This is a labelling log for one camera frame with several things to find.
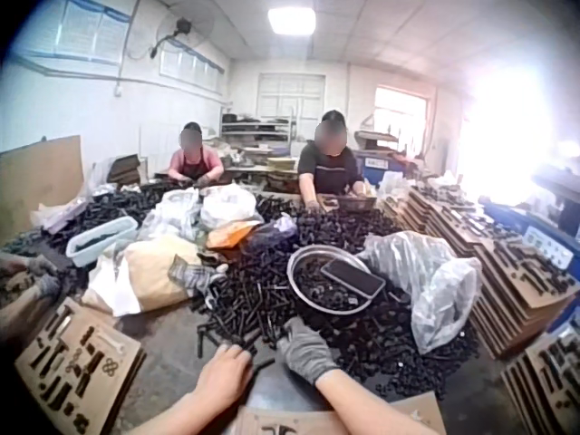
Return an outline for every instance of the brown paper bag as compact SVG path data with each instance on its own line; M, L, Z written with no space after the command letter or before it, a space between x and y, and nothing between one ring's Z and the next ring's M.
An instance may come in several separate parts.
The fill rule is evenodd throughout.
M186 291L168 278L168 271L175 255L191 265L201 263L196 245L174 235L135 242L125 249L130 284L142 312L173 305L188 298ZM85 292L82 302L111 313L110 307L91 288Z

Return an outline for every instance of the person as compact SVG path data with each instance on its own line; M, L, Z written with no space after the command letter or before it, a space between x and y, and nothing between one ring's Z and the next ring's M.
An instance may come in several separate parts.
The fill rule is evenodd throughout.
M290 368L310 382L331 404L353 435L435 432L396 411L363 388L334 363L319 333L299 317L285 325L288 337L278 342L278 354ZM130 435L195 435L241 397L252 378L252 357L237 345L222 344L201 371L196 389L172 407L130 432Z
M55 300L61 293L57 269L44 256L28 258L0 252L0 276L10 277L28 271L34 283L11 304L0 310L0 345L16 339L22 334L42 300Z
M168 175L177 181L195 181L199 188L204 188L212 181L217 181L224 173L218 154L203 145L201 127L196 122L189 122L179 135L181 150L171 157Z
M316 194L342 195L351 188L364 197L363 177L353 152L346 146L346 122L339 111L329 111L316 128L314 142L308 143L298 161L300 194L307 209L317 210Z

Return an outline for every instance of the black shirt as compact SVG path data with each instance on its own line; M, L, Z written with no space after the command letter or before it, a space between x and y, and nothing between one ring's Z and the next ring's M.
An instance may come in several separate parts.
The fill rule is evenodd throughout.
M301 174L314 175L316 193L333 195L342 195L347 186L363 181L350 148L344 148L338 156L327 156L313 142L309 142L300 154L298 175Z

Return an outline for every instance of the metal bowl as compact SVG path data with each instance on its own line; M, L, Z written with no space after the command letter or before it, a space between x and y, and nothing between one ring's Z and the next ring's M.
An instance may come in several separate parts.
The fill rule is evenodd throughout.
M302 299L307 304L312 306L314 309L316 309L322 313L334 314L334 315L351 315L351 314L360 313L362 310L364 310L367 306L369 306L371 304L372 299L369 299L364 304L357 306L356 308L354 308L352 310L336 311L336 310L331 310L330 308L325 308L323 306L320 306L319 304L315 303L310 298L308 298L304 293L302 293L302 290L300 290L300 288L296 284L296 281L294 280L294 271L300 266L300 264L303 261L305 261L306 259L311 258L311 257L326 257L329 259L329 261L334 260L334 259L339 259L339 260L343 260L347 263L350 263L354 267L358 267L359 269L363 270L364 272L367 272L367 273L371 272L369 270L369 268L366 266L366 264L363 263L361 260L359 260L356 256L353 256L352 254L349 254L348 252L343 251L342 249L339 249L338 247L327 246L327 245L310 245L310 246L301 247L296 252L294 252L292 254L292 256L290 256L290 260L288 261L288 268L286 269L286 273L288 274L288 281L290 281L290 285L292 286L292 289L295 291L295 293L298 295L298 297L300 299Z

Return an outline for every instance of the plastic container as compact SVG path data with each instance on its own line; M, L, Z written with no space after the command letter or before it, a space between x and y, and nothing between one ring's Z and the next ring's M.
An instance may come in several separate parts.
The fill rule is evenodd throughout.
M75 266L86 266L89 263L96 261L102 251L112 245L116 240L124 237L133 237L137 231L137 226L138 224L135 219L129 216L124 216L112 220L111 222L107 222L106 224L99 225L93 229L89 229L69 240L69 243L66 246L66 256L72 260ZM85 245L87 242L105 234L111 234L111 236L95 243L94 245L87 246L82 251L76 250L78 246Z

